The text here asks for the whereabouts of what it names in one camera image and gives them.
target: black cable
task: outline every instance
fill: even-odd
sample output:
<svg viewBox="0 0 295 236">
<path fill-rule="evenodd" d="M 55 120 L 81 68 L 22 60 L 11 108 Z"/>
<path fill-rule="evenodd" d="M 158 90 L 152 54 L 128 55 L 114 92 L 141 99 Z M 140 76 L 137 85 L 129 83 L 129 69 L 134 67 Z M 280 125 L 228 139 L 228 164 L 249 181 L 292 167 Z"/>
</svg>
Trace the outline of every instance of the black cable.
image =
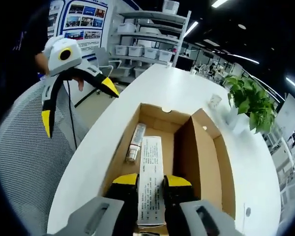
<svg viewBox="0 0 295 236">
<path fill-rule="evenodd" d="M 71 91 L 70 91 L 70 84 L 69 84 L 69 81 L 68 80 L 67 80 L 67 84 L 68 84 L 68 93 L 69 93 L 69 111 L 70 111 L 71 124 L 72 124 L 72 130 L 73 130 L 74 144 L 75 144 L 75 149 L 78 149 L 77 140 L 75 138 L 74 124 L 73 124 L 73 116 L 72 116 L 72 111 L 71 111 Z"/>
</svg>

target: floor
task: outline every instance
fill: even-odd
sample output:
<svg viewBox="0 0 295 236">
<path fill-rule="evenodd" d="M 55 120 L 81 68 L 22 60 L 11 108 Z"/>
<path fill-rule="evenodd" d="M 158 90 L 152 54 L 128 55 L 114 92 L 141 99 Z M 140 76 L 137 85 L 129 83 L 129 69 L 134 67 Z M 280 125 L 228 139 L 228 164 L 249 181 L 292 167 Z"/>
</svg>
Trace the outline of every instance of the floor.
<svg viewBox="0 0 295 236">
<path fill-rule="evenodd" d="M 120 93 L 126 86 L 117 85 L 116 88 Z M 87 127 L 91 128 L 113 100 L 115 98 L 111 98 L 103 92 L 99 94 L 94 92 L 76 107 L 76 111 L 82 117 Z"/>
</svg>

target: white flower pot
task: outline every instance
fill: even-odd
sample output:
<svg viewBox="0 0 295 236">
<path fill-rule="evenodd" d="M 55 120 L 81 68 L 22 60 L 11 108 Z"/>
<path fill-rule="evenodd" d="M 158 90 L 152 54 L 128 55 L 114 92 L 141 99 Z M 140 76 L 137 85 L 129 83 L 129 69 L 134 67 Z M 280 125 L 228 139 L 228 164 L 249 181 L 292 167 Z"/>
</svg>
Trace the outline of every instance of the white flower pot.
<svg viewBox="0 0 295 236">
<path fill-rule="evenodd" d="M 232 106 L 231 111 L 226 117 L 226 123 L 234 134 L 240 134 L 242 131 L 249 128 L 249 117 L 246 114 L 238 115 L 238 108 Z"/>
</svg>

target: poster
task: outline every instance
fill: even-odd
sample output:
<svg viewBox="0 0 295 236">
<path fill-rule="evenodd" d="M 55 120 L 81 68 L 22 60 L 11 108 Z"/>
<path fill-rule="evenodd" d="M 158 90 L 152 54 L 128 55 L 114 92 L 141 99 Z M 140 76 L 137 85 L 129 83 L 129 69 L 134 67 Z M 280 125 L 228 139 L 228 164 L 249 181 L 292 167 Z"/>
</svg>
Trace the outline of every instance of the poster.
<svg viewBox="0 0 295 236">
<path fill-rule="evenodd" d="M 61 11 L 64 6 L 64 0 L 54 0 L 50 3 L 48 17 L 48 39 L 57 35 Z"/>
<path fill-rule="evenodd" d="M 101 46 L 107 4 L 91 0 L 73 0 L 65 7 L 60 34 L 78 41 L 82 56 Z"/>
</svg>

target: desk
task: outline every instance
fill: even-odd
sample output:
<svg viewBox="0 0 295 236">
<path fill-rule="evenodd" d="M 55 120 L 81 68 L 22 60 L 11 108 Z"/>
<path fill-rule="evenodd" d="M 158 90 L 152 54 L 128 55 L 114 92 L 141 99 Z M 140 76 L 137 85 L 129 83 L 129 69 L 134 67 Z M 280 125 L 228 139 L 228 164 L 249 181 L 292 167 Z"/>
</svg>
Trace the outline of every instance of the desk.
<svg viewBox="0 0 295 236">
<path fill-rule="evenodd" d="M 217 111 L 207 106 L 212 94 L 222 101 Z M 67 224 L 69 215 L 97 196 L 122 133 L 140 103 L 193 114 L 199 108 L 220 129 L 228 150 L 236 192 L 236 228 L 247 236 L 274 235 L 281 211 L 278 178 L 261 134 L 248 129 L 235 136 L 224 122 L 230 107 L 227 91 L 197 75 L 154 64 L 105 110 L 67 166 L 51 207 L 48 233 Z M 250 207 L 251 215 L 245 218 Z"/>
</svg>

